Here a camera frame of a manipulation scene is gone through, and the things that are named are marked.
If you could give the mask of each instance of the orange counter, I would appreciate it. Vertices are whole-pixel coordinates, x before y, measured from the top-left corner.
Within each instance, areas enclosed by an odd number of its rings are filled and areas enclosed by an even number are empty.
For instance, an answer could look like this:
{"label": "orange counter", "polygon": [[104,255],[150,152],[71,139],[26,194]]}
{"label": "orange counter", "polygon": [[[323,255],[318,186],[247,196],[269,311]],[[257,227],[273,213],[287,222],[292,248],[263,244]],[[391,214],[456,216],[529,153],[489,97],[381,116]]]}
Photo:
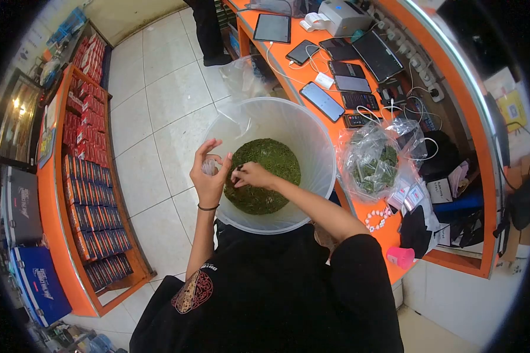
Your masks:
{"label": "orange counter", "polygon": [[[98,300],[99,295],[105,293],[108,289],[95,293],[92,289],[90,280],[86,276],[84,265],[78,255],[75,242],[73,240],[71,226],[67,214],[67,207],[65,205],[63,176],[62,176],[62,137],[63,137],[63,123],[65,117],[65,105],[69,92],[69,84],[73,74],[79,78],[93,83],[87,76],[82,74],[73,65],[69,65],[65,69],[63,81],[53,103],[50,107],[55,107],[54,112],[51,111],[48,119],[44,120],[44,124],[48,124],[51,128],[56,128],[57,132],[53,141],[53,153],[50,159],[45,162],[42,168],[37,170],[37,183],[39,194],[39,211],[41,213],[41,221],[43,225],[43,233],[45,234],[49,250],[51,251],[51,258],[55,270],[59,277],[59,282],[63,287],[63,291],[73,308],[72,314],[83,316],[103,316],[108,311],[112,310],[116,305],[121,303],[124,299],[132,295],[143,284],[149,282],[153,278],[153,274],[148,272],[145,261],[141,257],[137,244],[132,236],[131,229],[127,223],[124,206],[121,201],[120,190],[117,185],[117,175],[115,174],[112,165],[112,153],[110,151],[110,135],[107,134],[108,156],[110,156],[110,170],[112,180],[114,183],[113,191],[118,203],[118,210],[120,212],[124,229],[127,232],[132,249],[126,251],[127,259],[132,266],[133,273],[121,279],[118,282],[110,285],[109,289],[119,289],[130,287],[129,290],[119,295],[114,300],[106,305],[101,305]],[[105,101],[105,124],[108,124],[108,101]]]}
{"label": "orange counter", "polygon": [[[257,18],[261,13],[267,13],[264,11],[250,10],[250,11],[240,11],[245,9],[246,0],[223,0],[224,4],[230,7],[237,16],[237,26],[238,26],[238,36],[240,42],[240,56],[249,55],[249,43],[252,41],[253,32],[257,23]],[[388,7],[388,10],[394,14],[399,20],[406,24],[411,31],[416,31],[417,39],[420,40],[420,43],[428,50],[429,54],[434,58],[435,65],[440,68],[440,70],[445,73],[446,78],[449,82],[452,82],[452,88],[454,89],[455,98],[459,102],[463,113],[467,117],[467,123],[471,129],[471,134],[473,140],[475,141],[476,152],[479,157],[479,168],[481,170],[481,178],[483,180],[483,195],[485,199],[485,241],[483,246],[483,258],[476,259],[465,257],[461,255],[450,254],[443,251],[432,250],[425,257],[424,260],[434,262],[439,265],[443,265],[458,271],[466,272],[473,274],[475,276],[487,278],[491,272],[492,263],[496,260],[497,254],[495,253],[495,237],[493,236],[493,231],[496,229],[496,199],[495,199],[495,183],[494,183],[494,173],[492,170],[491,154],[488,150],[487,140],[485,137],[483,126],[481,125],[479,119],[470,119],[469,117],[478,116],[476,107],[473,105],[472,100],[470,99],[469,92],[466,86],[463,84],[463,81],[460,75],[457,73],[452,62],[446,56],[444,50],[436,42],[436,40],[428,33],[428,31],[410,14],[403,6],[393,0],[382,1],[383,5]],[[253,44],[262,54],[263,58],[269,57],[269,65],[276,69],[278,72],[275,72],[275,75],[290,100],[306,106],[313,113],[315,113],[318,118],[325,124],[328,128],[329,135],[332,139],[332,142],[337,146],[337,141],[339,138],[339,131],[344,129],[345,126],[342,122],[342,119],[339,119],[338,122],[333,123],[330,119],[325,117],[313,104],[308,100],[302,97],[299,94],[300,89],[310,81],[314,81],[314,78],[317,76],[311,65],[306,65],[305,67],[297,67],[298,69],[293,69],[289,67],[289,60],[286,59],[286,55],[293,50],[300,42],[304,39],[308,39],[311,42],[317,44],[318,42],[329,39],[332,36],[327,31],[312,31],[306,32],[299,24],[301,19],[291,19],[291,43],[290,44],[281,44],[273,43],[269,47],[269,42],[260,42],[253,41]],[[326,58],[329,55],[323,51],[322,55]],[[313,58],[320,58],[320,53],[314,54]],[[318,64],[318,69],[320,71],[328,71],[326,74],[332,76],[328,68],[324,64],[321,64],[321,61],[325,60],[316,60]],[[365,64],[360,60],[349,60],[349,63],[360,65],[363,68],[363,71],[366,75],[367,81],[373,94],[377,97],[377,100],[380,100],[380,95],[375,91],[378,87],[376,80],[373,75],[370,73]],[[403,80],[403,87],[409,89],[410,82],[405,82]],[[339,92],[327,92],[332,98],[339,102],[342,106],[342,99]],[[374,112],[376,115],[381,116],[379,111]],[[386,109],[382,110],[383,118],[389,119],[390,112]],[[361,221],[366,218],[367,213],[371,212],[373,209],[383,209],[386,204],[384,201],[379,201],[377,204],[364,204],[355,200],[351,200],[346,197],[346,194],[342,190],[338,181],[335,185],[336,192],[340,200],[348,200],[349,204],[343,204],[344,208],[349,209],[354,215],[356,215]],[[385,223],[384,229],[375,230],[373,236],[379,241],[382,247],[382,254],[385,256],[387,250],[390,246],[399,246],[400,244],[400,235],[398,234],[398,227],[402,218],[400,213],[394,216],[389,217]],[[389,278],[392,284],[398,281],[402,276],[407,272],[402,270],[398,266],[387,261],[387,269],[389,273]]]}

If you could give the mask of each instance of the bracelet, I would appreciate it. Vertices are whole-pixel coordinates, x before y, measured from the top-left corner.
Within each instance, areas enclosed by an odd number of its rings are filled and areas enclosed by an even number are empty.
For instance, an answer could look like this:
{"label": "bracelet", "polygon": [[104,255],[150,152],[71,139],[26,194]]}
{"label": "bracelet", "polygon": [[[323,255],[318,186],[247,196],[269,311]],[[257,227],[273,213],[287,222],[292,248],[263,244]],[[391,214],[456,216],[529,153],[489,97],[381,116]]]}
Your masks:
{"label": "bracelet", "polygon": [[217,209],[217,208],[218,208],[218,206],[213,207],[213,208],[202,208],[202,207],[200,207],[200,204],[198,204],[197,206],[198,206],[198,208],[200,208],[200,209],[203,210],[203,211],[213,211],[214,209]]}

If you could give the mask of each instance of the white plastic bucket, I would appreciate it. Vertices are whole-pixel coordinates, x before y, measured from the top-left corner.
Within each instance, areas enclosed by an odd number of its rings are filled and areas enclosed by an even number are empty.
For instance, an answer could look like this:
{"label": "white plastic bucket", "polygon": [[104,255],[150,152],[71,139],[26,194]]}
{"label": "white plastic bucket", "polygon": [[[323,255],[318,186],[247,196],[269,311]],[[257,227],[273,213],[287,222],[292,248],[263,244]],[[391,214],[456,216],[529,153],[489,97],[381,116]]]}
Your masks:
{"label": "white plastic bucket", "polygon": [[[232,103],[220,109],[206,131],[204,141],[222,139],[212,153],[225,156],[243,144],[272,138],[287,145],[298,159],[300,187],[328,198],[336,180],[336,157],[328,130],[310,110],[280,98],[259,97]],[[249,215],[236,208],[222,194],[218,219],[255,234],[279,234],[296,229],[310,220],[292,202],[269,215]]]}

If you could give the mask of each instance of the pink cup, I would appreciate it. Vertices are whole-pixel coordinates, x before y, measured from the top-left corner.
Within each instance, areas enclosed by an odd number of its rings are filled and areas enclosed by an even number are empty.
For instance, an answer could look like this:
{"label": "pink cup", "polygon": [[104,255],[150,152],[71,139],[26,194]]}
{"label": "pink cup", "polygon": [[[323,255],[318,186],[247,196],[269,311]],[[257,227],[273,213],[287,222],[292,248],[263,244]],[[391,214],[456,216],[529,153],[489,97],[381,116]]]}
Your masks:
{"label": "pink cup", "polygon": [[391,246],[387,250],[387,260],[402,269],[409,269],[414,261],[414,249]]}

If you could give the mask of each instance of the cooler box lid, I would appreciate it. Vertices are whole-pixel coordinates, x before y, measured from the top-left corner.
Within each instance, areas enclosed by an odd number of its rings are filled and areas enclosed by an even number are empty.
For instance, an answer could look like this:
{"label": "cooler box lid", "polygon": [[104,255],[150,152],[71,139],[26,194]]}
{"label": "cooler box lid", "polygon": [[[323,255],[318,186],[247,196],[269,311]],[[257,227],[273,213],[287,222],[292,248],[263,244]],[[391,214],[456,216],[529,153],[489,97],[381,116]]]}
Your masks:
{"label": "cooler box lid", "polygon": [[8,166],[2,192],[4,230],[10,246],[38,242],[43,236],[37,176]]}
{"label": "cooler box lid", "polygon": [[71,313],[72,307],[59,283],[47,248],[14,247],[11,257],[24,302],[29,304],[31,315],[40,325],[48,327]]}

